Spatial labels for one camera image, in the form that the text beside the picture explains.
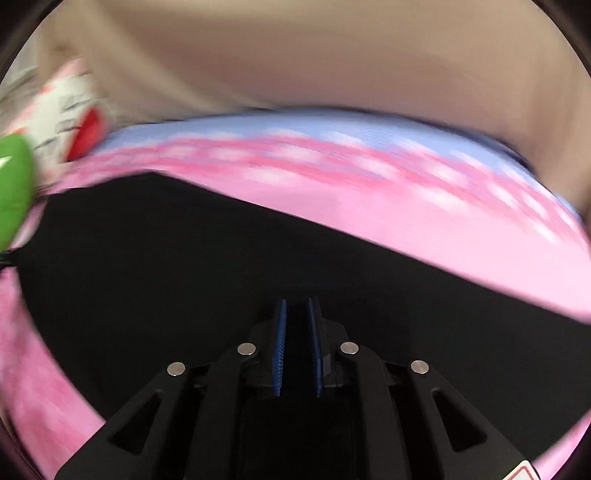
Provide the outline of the black pants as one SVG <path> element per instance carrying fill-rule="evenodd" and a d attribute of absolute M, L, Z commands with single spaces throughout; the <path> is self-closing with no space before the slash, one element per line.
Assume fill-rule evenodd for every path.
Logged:
<path fill-rule="evenodd" d="M 590 407 L 588 326 L 154 173 L 52 196 L 1 264 L 106 422 L 169 364 L 215 362 L 287 301 L 280 394 L 239 390 L 224 455 L 183 479 L 367 479 L 353 413 L 315 392 L 311 298 L 381 359 L 434 367 L 526 459 Z"/>

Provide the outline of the pink rose bed sheet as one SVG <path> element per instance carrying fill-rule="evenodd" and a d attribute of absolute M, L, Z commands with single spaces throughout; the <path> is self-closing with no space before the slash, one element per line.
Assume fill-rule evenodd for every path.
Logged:
<path fill-rule="evenodd" d="M 335 111 L 221 116 L 130 127 L 72 162 L 49 199 L 154 173 L 408 256 L 590 329 L 590 242 L 576 210 L 505 145 L 407 119 Z M 21 479 L 61 467 L 106 423 L 37 329 L 1 264 L 1 452 Z M 590 407 L 540 454 L 535 479 L 590 475 Z"/>

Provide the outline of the green plush toy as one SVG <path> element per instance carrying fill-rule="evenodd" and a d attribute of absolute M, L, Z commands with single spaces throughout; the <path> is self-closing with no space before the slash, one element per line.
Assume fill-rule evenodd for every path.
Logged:
<path fill-rule="evenodd" d="M 32 150 L 21 134 L 1 138 L 0 241 L 6 250 L 33 203 L 35 171 Z"/>

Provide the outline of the white cartoon face pillow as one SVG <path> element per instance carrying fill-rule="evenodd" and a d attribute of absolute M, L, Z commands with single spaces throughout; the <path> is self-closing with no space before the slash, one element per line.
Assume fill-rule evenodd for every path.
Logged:
<path fill-rule="evenodd" d="M 4 132 L 26 140 L 33 156 L 35 187 L 42 191 L 57 183 L 73 161 L 97 147 L 109 130 L 94 77 L 84 61 L 75 58 L 43 84 Z"/>

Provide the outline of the beige curtain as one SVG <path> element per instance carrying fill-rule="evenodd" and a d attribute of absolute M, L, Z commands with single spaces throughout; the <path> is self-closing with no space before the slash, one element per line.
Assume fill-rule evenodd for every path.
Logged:
<path fill-rule="evenodd" d="M 590 78 L 530 1 L 66 1 L 39 74 L 81 58 L 119 117 L 380 111 L 483 132 L 590 204 Z"/>

